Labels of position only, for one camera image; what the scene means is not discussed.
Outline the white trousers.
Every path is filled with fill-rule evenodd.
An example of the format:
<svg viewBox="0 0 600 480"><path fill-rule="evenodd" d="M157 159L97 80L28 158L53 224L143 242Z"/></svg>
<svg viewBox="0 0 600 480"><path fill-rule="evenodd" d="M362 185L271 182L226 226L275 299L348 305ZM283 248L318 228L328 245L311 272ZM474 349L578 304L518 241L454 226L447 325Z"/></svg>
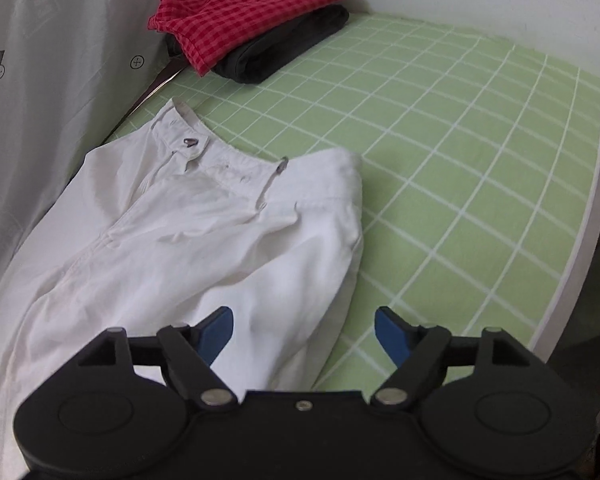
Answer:
<svg viewBox="0 0 600 480"><path fill-rule="evenodd" d="M344 148L248 155L178 100L89 152L0 281L0 479L27 470L20 403L111 326L151 335L227 306L213 369L234 393L311 388L355 289L361 167Z"/></svg>

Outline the green grid cutting mat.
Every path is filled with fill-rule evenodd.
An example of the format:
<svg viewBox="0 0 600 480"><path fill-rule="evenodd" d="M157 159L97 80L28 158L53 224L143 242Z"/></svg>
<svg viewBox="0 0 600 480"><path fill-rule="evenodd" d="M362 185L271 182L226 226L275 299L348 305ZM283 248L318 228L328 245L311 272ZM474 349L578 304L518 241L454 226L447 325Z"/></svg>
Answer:
<svg viewBox="0 0 600 480"><path fill-rule="evenodd" d="M553 353L600 235L600 77L470 29L355 15L258 86L169 77L117 135L171 98L267 159L362 156L364 257L317 389L369 392L391 374L380 306Z"/></svg>

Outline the black folded garment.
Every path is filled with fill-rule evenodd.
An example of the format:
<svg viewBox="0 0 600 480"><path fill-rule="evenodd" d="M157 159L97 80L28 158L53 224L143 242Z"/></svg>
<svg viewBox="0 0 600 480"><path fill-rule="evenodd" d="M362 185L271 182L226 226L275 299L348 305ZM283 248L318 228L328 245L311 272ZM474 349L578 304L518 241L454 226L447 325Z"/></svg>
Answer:
<svg viewBox="0 0 600 480"><path fill-rule="evenodd" d="M276 4L227 4L205 6L196 13L156 14L150 24L176 39L198 75L213 72L238 84L260 84L339 32L348 19L348 10L340 4L298 16Z"/></svg>

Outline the grey printed fabric backdrop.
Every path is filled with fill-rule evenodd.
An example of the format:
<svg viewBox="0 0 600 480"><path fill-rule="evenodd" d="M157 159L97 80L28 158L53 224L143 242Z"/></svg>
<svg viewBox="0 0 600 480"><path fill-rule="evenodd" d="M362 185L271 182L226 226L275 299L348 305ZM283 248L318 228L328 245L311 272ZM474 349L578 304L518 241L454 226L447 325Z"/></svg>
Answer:
<svg viewBox="0 0 600 480"><path fill-rule="evenodd" d="M166 65L158 0L0 0L0 279L84 154Z"/></svg>

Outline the red checked folded garment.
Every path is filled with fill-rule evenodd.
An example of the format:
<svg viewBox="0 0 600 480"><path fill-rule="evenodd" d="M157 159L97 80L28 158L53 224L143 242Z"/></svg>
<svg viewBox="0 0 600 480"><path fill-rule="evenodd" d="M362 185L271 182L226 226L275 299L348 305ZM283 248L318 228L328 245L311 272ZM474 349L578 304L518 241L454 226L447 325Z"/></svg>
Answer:
<svg viewBox="0 0 600 480"><path fill-rule="evenodd" d="M246 41L342 0L159 0L147 28L173 36L204 76Z"/></svg>

